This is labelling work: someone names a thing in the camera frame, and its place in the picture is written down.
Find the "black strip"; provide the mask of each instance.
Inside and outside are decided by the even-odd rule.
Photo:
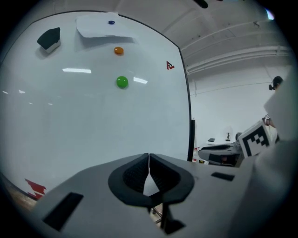
[[[235,175],[230,175],[230,174],[225,174],[225,173],[219,173],[219,172],[215,172],[213,174],[211,174],[211,176],[215,177],[215,178],[221,178],[227,181],[233,181]]]
[[[184,60],[182,57],[182,53],[180,48],[179,49],[179,53],[181,56],[181,60],[182,60],[182,65],[183,65],[183,69],[184,69],[184,74],[185,74],[185,80],[186,80],[186,88],[187,88],[187,96],[188,96],[188,110],[189,110],[189,115],[190,115],[190,137],[189,137],[189,145],[188,145],[188,156],[187,156],[187,161],[192,161],[192,156],[194,153],[194,144],[195,144],[195,139],[194,142],[191,142],[191,138],[192,138],[192,131],[193,133],[195,133],[195,126],[193,126],[192,128],[192,124],[191,124],[191,104],[190,104],[190,87],[188,84],[188,79],[187,79],[187,74],[186,74],[186,68],[185,68],[185,64],[184,64]]]
[[[94,13],[106,13],[105,11],[96,11],[96,10],[79,10],[79,11],[67,11],[67,12],[62,12],[62,13],[55,13],[55,14],[52,14],[52,15],[49,15],[49,16],[46,16],[46,17],[43,17],[43,18],[40,18],[38,20],[35,20],[34,22],[32,22],[28,27],[30,27],[33,23],[39,21],[39,20],[42,20],[42,19],[45,19],[47,17],[51,17],[51,16],[55,16],[55,15],[59,15],[59,14],[64,14],[64,13],[75,13],[75,12],[94,12]],[[178,45],[176,45],[173,41],[171,41],[168,37],[166,37],[165,35],[163,35],[162,33],[160,33],[159,31],[157,31],[156,29],[136,20],[136,19],[132,19],[130,17],[127,17],[127,16],[123,16],[123,15],[119,15],[121,17],[124,17],[124,18],[127,18],[127,19],[130,19],[130,20],[133,20],[133,21],[136,21],[146,27],[149,27],[150,29],[154,30],[155,32],[161,34],[164,38],[166,38],[167,40],[169,40],[172,44],[174,44],[178,50],[179,50],[179,53],[180,53],[180,56],[181,56],[181,61],[182,61],[182,65],[183,65],[183,68],[184,68],[184,75],[185,75],[185,80],[186,80],[186,88],[187,88],[187,95],[188,95],[188,108],[189,108],[189,114],[190,114],[190,137],[189,137],[189,146],[188,146],[188,156],[187,156],[187,160],[188,161],[192,161],[192,155],[193,155],[193,145],[191,145],[191,105],[190,105],[190,87],[189,87],[189,84],[188,84],[188,79],[187,79],[187,74],[186,74],[186,68],[185,68],[185,64],[184,64],[184,60],[183,60],[183,56],[181,54],[181,50],[180,50],[180,47]],[[11,47],[15,44],[15,42],[17,41],[17,39],[14,41],[14,43],[10,46],[9,50],[6,52],[4,58],[3,58],[3,61],[7,55],[7,53],[10,51]]]
[[[23,195],[25,195],[25,196],[27,196],[27,197],[33,199],[34,201],[38,201],[37,198],[32,197],[30,194],[28,194],[27,192],[21,190],[21,189],[18,188],[16,185],[14,185],[12,182],[10,182],[10,181],[8,180],[8,178],[6,178],[3,174],[1,174],[1,176],[2,176],[3,180],[5,180],[7,183],[9,183],[15,190],[17,190],[18,192],[22,193]]]
[[[183,224],[179,220],[175,220],[171,214],[171,211],[169,210],[169,205],[164,203],[163,217],[160,228],[163,229],[167,235],[169,235],[173,232],[180,230],[183,227],[185,227],[185,224]]]
[[[206,147],[203,147],[201,149],[201,151],[203,150],[208,150],[208,151],[211,151],[211,150],[226,150],[228,148],[230,148],[231,146],[230,145],[212,145],[212,146],[206,146]]]
[[[70,192],[44,219],[43,222],[60,231],[84,196]]]

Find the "red triangle logo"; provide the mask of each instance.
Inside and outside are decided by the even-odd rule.
[[[175,66],[173,66],[171,63],[169,63],[169,62],[167,61],[167,70],[169,70],[169,69],[173,69],[173,68],[175,68]]]

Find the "person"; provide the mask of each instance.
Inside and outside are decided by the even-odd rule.
[[[270,90],[275,90],[275,92],[278,90],[278,88],[280,87],[280,85],[283,83],[283,79],[280,77],[280,76],[276,76],[274,79],[273,79],[273,86],[269,86],[269,89]],[[263,119],[263,122],[265,123],[266,126],[272,126],[273,128],[275,128],[271,118],[268,116],[268,114],[262,118]]]

